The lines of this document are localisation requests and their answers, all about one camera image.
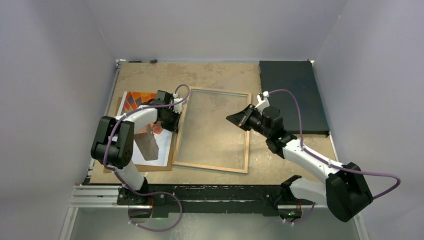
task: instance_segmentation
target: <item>wooden surface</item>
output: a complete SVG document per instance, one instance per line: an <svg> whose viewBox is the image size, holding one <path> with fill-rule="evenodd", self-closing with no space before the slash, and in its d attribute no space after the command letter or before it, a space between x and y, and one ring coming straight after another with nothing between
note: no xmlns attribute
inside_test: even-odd
<svg viewBox="0 0 424 240"><path fill-rule="evenodd" d="M198 86L190 90L173 165L247 174L250 132L235 127L226 117L251 104L252 94Z"/></svg>
<svg viewBox="0 0 424 240"><path fill-rule="evenodd" d="M250 92L252 104L261 92L258 63L125 63L119 74L112 97L109 114L124 91L172 92L179 84L228 91ZM158 184L281 184L292 175L301 175L317 181L300 166L272 154L265 137L257 132L250 133L248 174L219 172L216 170L174 166L172 171L142 172L149 183ZM306 135L304 143L322 155L335 159L329 138L323 135ZM96 161L91 183L119 183L112 173L103 173L103 166Z"/></svg>

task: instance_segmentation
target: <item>cable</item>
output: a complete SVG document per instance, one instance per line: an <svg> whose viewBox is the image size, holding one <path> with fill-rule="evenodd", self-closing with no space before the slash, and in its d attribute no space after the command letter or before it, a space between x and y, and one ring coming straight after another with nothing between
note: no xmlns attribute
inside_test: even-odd
<svg viewBox="0 0 424 240"><path fill-rule="evenodd" d="M287 89L277 89L277 90L273 90L273 91L270 91L270 92L269 92L269 95L271 95L271 94L273 94L273 93L276 93L276 92L286 92L286 93L290 94L290 95L291 95L291 97L292 97L292 98L293 98L293 100L294 100L294 103L296 104L296 108L297 108L297 115L298 115L298 117L299 117L300 146L302 147L302 149L303 149L303 150L304 150L307 154L309 154L310 156L314 157L314 158L315 158L315 159L317 159L318 161L322 162L323 164L328 165L328 164L329 164L329 162L328 162L327 160L322 159L321 157L317 156L316 154L314 154L313 152L309 151L307 148L305 148L305 147L304 147L304 136L303 136L303 134L302 134L302 117L301 117L301 109L299 108L299 104L298 104L298 101L296 100L296 97L293 95L293 93L292 93L292 92L290 92L290 91L289 91L289 90L287 90ZM347 172L347 173L351 173L351 174L360 174L360 175L368 175L368 176L376 176L376 177L388 177L388 178L396 179L396 183L395 183L393 186L391 186L391 187L389 187L387 190L385 190L385 191L383 191L383 192L381 192L381 193L379 193L379 194L377 194L377 195L373 196L372 198L373 198L374 200L375 200L375 199L378 199L378 198L380 198L380 197L382 197L382 196L384 196L384 195L386 195L386 194L388 194L388 193L390 193L391 191L393 191L395 188L397 188L397 187L401 184L401 179L400 179L398 176L394 175L394 174L390 174L390 173L381 173L381 172L372 172L372 171L358 171L358 170L353 170L353 169L347 169L347 168L344 168L344 167L340 167L340 166L337 166L337 165L334 165L334 164L330 164L329 166L330 166L330 167L332 167L332 168L335 168L335 169L337 169L337 170L341 170L341 171L344 171L344 172Z"/></svg>
<svg viewBox="0 0 424 240"><path fill-rule="evenodd" d="M174 102L174 103L171 103L171 104L165 104L165 105L154 105L154 106L145 106L145 107L140 107L140 108L137 108L137 109L134 109L134 110L132 110L132 111L130 111L129 113L127 113L127 114L124 114L116 123L115 123L115 126L113 126L113 129L112 129L112 132L110 133L110 137L109 137L109 140L107 141L107 145L106 145L106 149L105 149L105 151L104 151L104 157L103 157L103 167L105 168L105 169L108 169L108 170L112 170L112 172L115 174L115 176L119 179L119 181L128 189L128 190L130 190L133 194L135 194L135 195L138 195L138 196L141 196L141 197L146 197L146 196L153 196L153 195L159 195L159 194L164 194L164 195L169 195L169 196L171 196L171 197L173 197L175 200L176 200L176 202L178 203L178 206L179 206L179 217L178 217L178 219L176 220L176 222L173 224L173 225L171 225L171 226L169 226L169 227L167 227L167 228L163 228L163 229L154 229L154 228L150 228L150 227L146 227L146 226L143 226L143 225L139 225L138 223L136 223L135 221L133 221L132 219L131 219L131 216L130 216L130 214L128 214L128 218L129 218L129 223L131 223L131 224L133 224L134 226L136 226L136 227L139 227L139 228L142 228L142 229L145 229L145 230L148 230L148 231L152 231L152 232L165 232L165 231L168 231L168 230L170 230L170 229L172 229L172 228L174 228L176 225L178 225L178 223L181 221L181 218L183 217L183 206L181 205L181 202L180 202L180 200L178 200L178 198L176 197L176 196L174 196L173 194L171 194L171 193L169 193L169 192L166 192L166 191L157 191L157 192L151 192L151 193L139 193L139 192L137 192L137 191L135 191L132 187L130 187L129 185L128 185L128 183L126 183L125 181L124 181L124 179L122 179L122 177L118 174L118 172L117 171L115 171L115 169L113 168L113 167L108 167L108 164L107 164L107 160L108 160L108 153L109 153L109 148L111 147L111 144L112 144L112 137L114 137L115 136L115 132L117 131L117 129L118 129L118 126L121 124L121 122L124 120L124 119L126 119L128 116L130 116L130 115L133 115L133 114L135 114L135 113L138 113L138 112L140 112L140 111L143 111L143 110L145 110L145 109L158 109L158 108L168 108L168 107L172 107L172 106L174 106L174 105L178 105L178 104L180 104L180 103L182 103L182 102L184 102L185 100L187 100L187 98L189 97L189 94L190 94L190 88L189 88L189 86L187 85L187 84L180 84L178 87L176 87L176 90L175 90L175 93L177 93L177 90L180 88L180 87L186 87L187 88L187 95L182 99L182 100L180 100L180 101L178 101L178 102Z"/></svg>

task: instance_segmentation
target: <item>wall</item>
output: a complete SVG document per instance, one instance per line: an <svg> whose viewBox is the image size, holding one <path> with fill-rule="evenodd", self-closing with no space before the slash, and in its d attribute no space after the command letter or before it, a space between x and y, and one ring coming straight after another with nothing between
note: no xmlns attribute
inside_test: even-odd
<svg viewBox="0 0 424 240"><path fill-rule="evenodd" d="M117 59L315 59L347 0L88 0Z"/></svg>
<svg viewBox="0 0 424 240"><path fill-rule="evenodd" d="M314 63L342 162L397 174L364 210L372 239L424 239L424 2L350 0ZM375 194L394 183L367 177Z"/></svg>
<svg viewBox="0 0 424 240"><path fill-rule="evenodd" d="M0 239L58 239L114 59L84 0L0 3Z"/></svg>

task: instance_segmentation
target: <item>table top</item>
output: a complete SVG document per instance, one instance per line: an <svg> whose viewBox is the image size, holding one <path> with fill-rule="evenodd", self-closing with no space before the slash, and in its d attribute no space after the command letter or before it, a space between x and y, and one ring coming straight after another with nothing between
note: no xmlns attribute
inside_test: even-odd
<svg viewBox="0 0 424 240"><path fill-rule="evenodd" d="M118 98L125 91L173 92L179 84L252 93L252 104L258 103L256 95L261 90L258 63L202 63L202 62L158 62L124 63L122 65L108 115L114 116ZM184 95L185 89L179 91ZM318 181L302 167L271 153L265 137L257 132L250 133L248 173L223 172L209 169L173 166L172 171L141 172L149 183L154 184L280 184L293 175L301 175ZM329 137L305 135L304 143L335 160L334 149ZM119 183L112 173L104 173L103 166L95 161L91 183Z"/></svg>

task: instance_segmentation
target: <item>purple cable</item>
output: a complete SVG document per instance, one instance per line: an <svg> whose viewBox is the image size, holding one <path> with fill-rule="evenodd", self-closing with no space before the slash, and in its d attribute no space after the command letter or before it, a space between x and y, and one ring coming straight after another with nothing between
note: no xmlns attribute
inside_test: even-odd
<svg viewBox="0 0 424 240"><path fill-rule="evenodd" d="M164 228L164 229L154 229L154 228L150 228L150 227L146 227L146 226L143 226L143 225L139 225L138 223L136 223L135 221L133 221L132 219L131 219L131 217L130 217L130 214L128 214L128 218L129 218L129 221L134 225L134 226L136 226L136 227L139 227L139 228L142 228L142 229L145 229L145 230L148 230L148 231L152 231L152 232L165 232L165 231L168 231L168 230L170 230L170 229L172 229L172 228L174 228L176 225L178 225L178 223L180 223L180 221L181 221L181 218L183 217L183 206L181 205L181 202L180 202L180 200L178 200L178 198L176 197L176 196L174 196L173 194L171 194L171 193L169 193L169 192L166 192L166 191L157 191L157 192L151 192L151 193L139 193L139 192L137 192L137 191L135 191L132 187L130 187L123 179L122 179L122 177L118 174L118 172L116 172L115 171L115 169L114 168L112 168L112 167L108 167L108 164L107 164L107 160L108 160L108 153L109 153L109 148L111 147L111 144L112 144L112 137L113 136L115 136L115 132L117 131L117 129L118 129L118 126L121 124L121 122L124 120L124 119L126 119L128 116L130 116L130 115L132 115L132 114L135 114L135 113L138 113L138 112L140 112L140 111L142 111L142 110L144 110L144 109L157 109L157 108L168 108L168 107L172 107L172 106L175 106L175 105L177 105L177 104L180 104L180 103L182 103L182 102L184 102L185 100L187 100L187 98L189 97L189 94L190 94L190 88L189 88L189 86L187 85L187 84L180 84L178 87L176 87L176 89L175 89L175 93L177 93L177 90L180 88L180 87L182 87L182 86L184 86L184 87L186 87L187 88L187 95L182 99L182 100L180 100L180 101L177 101L177 102L174 102L174 103L170 103L170 104L166 104L166 105L154 105L154 106L146 106L146 107L142 107L142 108L137 108L137 109L134 109L134 110L132 110L132 111L130 111L129 113L127 113L127 114L124 114L117 122L116 122L116 124L115 124L115 126L113 126L113 129L112 129L112 132L110 133L110 137L109 137L109 140L107 141L107 145L106 145L106 149L105 149L105 151L104 151L104 157L103 157L103 167L105 168L105 169L108 169L108 170L112 170L113 171L113 173L115 174L115 176L119 179L119 181L128 189L128 190L130 190L133 194L135 194L135 195L138 195L138 196L142 196L142 197L146 197L146 196L153 196L153 195L158 195L158 194L164 194L164 195L169 195L169 196L171 196L171 197L173 197L175 200L176 200L176 202L178 203L178 206L179 206L179 217L178 217L178 219L176 220L176 222L173 224L173 225L171 225L171 226L169 226L169 227L167 227L167 228Z"/></svg>
<svg viewBox="0 0 424 240"><path fill-rule="evenodd" d="M299 108L299 104L298 101L296 100L296 97L293 95L293 93L291 93L289 90L286 89L277 89L277 90L273 90L269 92L269 95L276 93L276 92L286 92L289 93L291 95L291 97L294 100L294 103L296 104L296 108L297 108L297 114L299 117L299 131L300 131L300 146L302 147L302 149L309 155L311 155L312 157L314 157L315 159L317 159L318 161L322 162L325 165L328 165L329 162L325 159L322 159L321 157L317 156L316 154L312 153L311 151L309 151L307 148L304 148L304 136L302 134L302 117L301 117L301 109ZM361 175L368 175L368 176L377 176L377 177L388 177L388 178L393 178L396 179L396 183L389 187L387 190L373 196L372 198L378 199L388 193L390 193L391 191L393 191L395 188L397 188L400 184L401 184L401 179L394 175L394 174L389 174L389 173L381 173L381 172L372 172L372 171L358 171L358 170L352 170L352 169L347 169L344 167L340 167L340 166L336 166L334 164L330 164L329 165L332 168L347 172L347 173L352 173L352 174L361 174Z"/></svg>

